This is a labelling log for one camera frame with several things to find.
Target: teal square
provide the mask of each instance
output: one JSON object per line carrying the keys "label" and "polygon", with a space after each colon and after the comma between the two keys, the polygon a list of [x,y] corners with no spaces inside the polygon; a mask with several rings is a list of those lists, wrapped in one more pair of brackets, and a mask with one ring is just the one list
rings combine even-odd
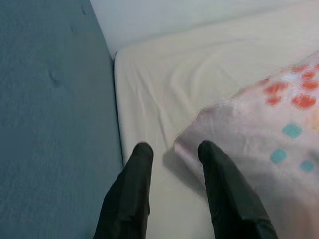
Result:
{"label": "teal square", "polygon": [[310,161],[304,161],[301,163],[300,168],[306,173],[310,173],[314,169],[314,164]]}
{"label": "teal square", "polygon": [[281,161],[283,161],[285,158],[287,157],[287,153],[282,150],[282,149],[277,149],[275,150],[271,156],[270,156],[270,160],[274,163],[280,163]]}
{"label": "teal square", "polygon": [[297,138],[303,130],[294,124],[289,124],[283,128],[283,133],[291,138]]}

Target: white wall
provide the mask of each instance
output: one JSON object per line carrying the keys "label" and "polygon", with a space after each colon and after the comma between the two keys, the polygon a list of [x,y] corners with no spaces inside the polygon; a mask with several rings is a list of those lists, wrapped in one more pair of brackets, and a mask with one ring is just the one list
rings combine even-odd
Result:
{"label": "white wall", "polygon": [[91,0],[112,56],[124,46],[297,0]]}

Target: blue upholstery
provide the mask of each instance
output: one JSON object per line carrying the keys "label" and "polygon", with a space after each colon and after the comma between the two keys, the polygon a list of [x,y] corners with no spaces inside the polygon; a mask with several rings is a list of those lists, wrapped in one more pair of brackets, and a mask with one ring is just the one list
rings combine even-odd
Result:
{"label": "blue upholstery", "polygon": [[122,156],[89,0],[0,1],[0,125],[26,136],[0,150],[0,238],[92,238]]}

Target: mattress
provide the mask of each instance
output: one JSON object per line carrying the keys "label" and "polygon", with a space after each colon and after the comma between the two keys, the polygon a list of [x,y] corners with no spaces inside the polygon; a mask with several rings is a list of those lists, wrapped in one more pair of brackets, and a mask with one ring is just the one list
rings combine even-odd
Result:
{"label": "mattress", "polygon": [[115,65],[124,159],[154,149],[147,238],[213,238],[205,189],[173,152],[199,110],[319,49],[318,1],[123,49]]}

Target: white bed sheet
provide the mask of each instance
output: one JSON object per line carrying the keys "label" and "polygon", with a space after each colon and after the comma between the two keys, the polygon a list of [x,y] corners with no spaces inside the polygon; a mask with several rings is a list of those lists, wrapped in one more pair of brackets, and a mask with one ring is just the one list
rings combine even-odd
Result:
{"label": "white bed sheet", "polygon": [[211,239],[204,188],[173,153],[199,110],[319,49],[319,1],[155,39],[120,51],[116,91],[125,161],[154,150],[149,239]]}

